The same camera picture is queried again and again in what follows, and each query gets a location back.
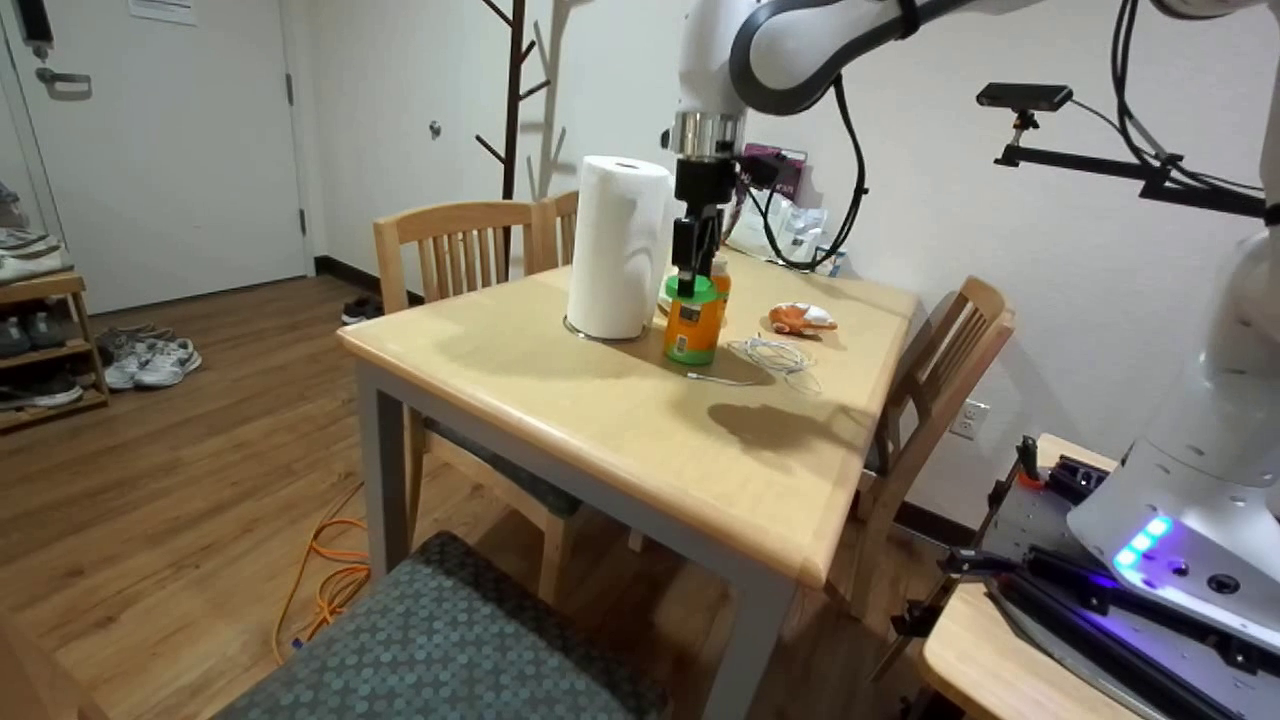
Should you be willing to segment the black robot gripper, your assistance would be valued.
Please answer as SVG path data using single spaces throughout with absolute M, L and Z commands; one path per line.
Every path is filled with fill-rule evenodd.
M 738 188 L 729 159 L 676 159 L 682 216 L 672 225 L 672 297 L 692 297 L 692 266 L 710 266 L 711 288 L 723 288 L 723 263 L 711 261 L 723 232 L 723 205 Z

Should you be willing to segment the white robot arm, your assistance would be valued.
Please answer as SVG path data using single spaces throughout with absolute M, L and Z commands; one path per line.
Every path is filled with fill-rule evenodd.
M 700 0 L 682 60 L 685 108 L 664 132 L 676 154 L 676 266 L 710 263 L 722 207 L 745 168 L 738 141 L 745 110 L 799 114 L 836 97 L 839 73 L 880 43 L 917 35 L 930 19 L 974 0 Z M 1237 261 L 1210 326 L 1199 381 L 1137 440 L 1131 469 L 1173 463 L 1219 485 L 1272 485 L 1280 470 L 1280 134 L 1265 134 L 1261 188 L 1193 170 L 1148 134 L 1130 102 L 1130 43 L 1140 0 L 1120 0 L 1112 33 L 1112 97 L 1126 159 L 1025 147 L 1011 163 L 1140 181 L 1144 198 L 1258 216 L 1265 234 Z

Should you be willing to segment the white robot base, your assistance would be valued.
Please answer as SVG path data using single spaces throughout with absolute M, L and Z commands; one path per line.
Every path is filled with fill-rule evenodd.
M 1261 487 L 1137 443 L 1070 529 L 1130 591 L 1280 651 L 1280 518 Z

